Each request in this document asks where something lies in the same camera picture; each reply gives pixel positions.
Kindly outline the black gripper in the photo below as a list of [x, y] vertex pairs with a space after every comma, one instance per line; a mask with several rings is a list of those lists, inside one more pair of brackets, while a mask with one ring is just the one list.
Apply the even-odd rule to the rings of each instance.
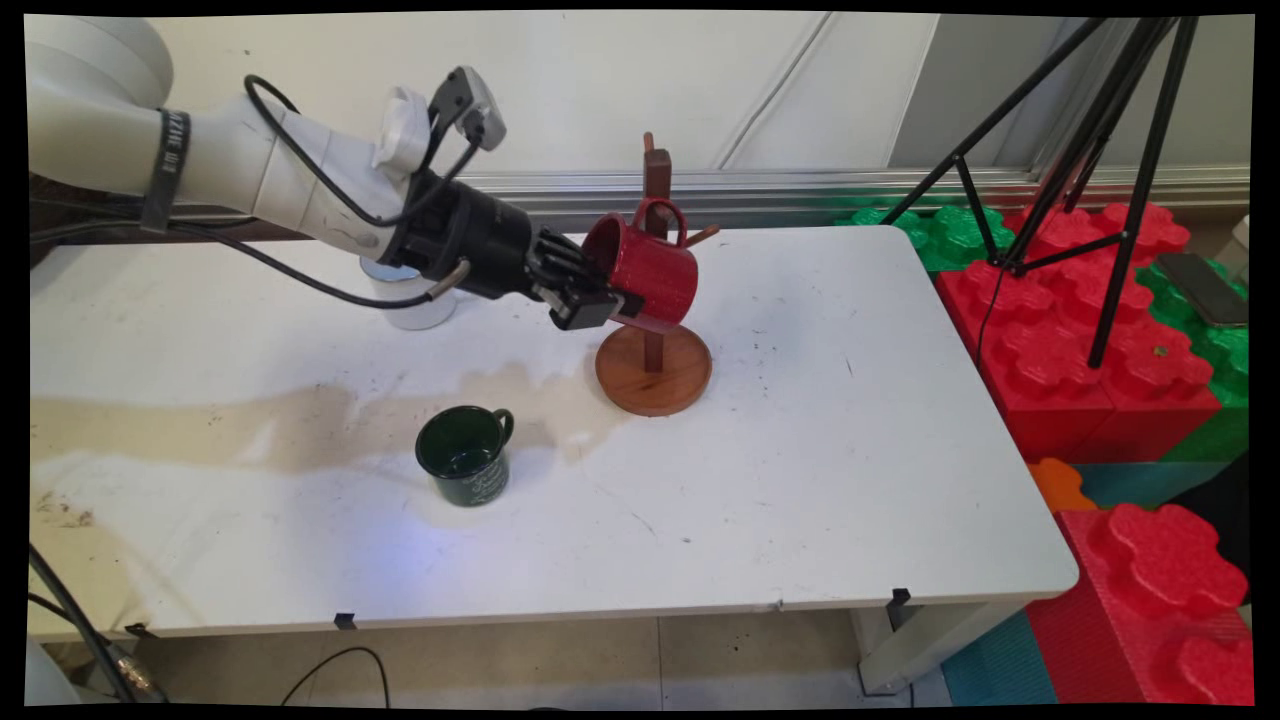
[[[526, 260], [536, 237], [534, 282]], [[454, 179], [396, 227], [384, 264], [440, 281], [462, 259], [470, 261], [470, 273], [458, 290], [489, 300], [508, 293], [541, 300], [559, 331], [622, 322], [646, 306], [644, 295], [612, 284], [577, 243], [553, 229], [536, 233], [524, 210]]]

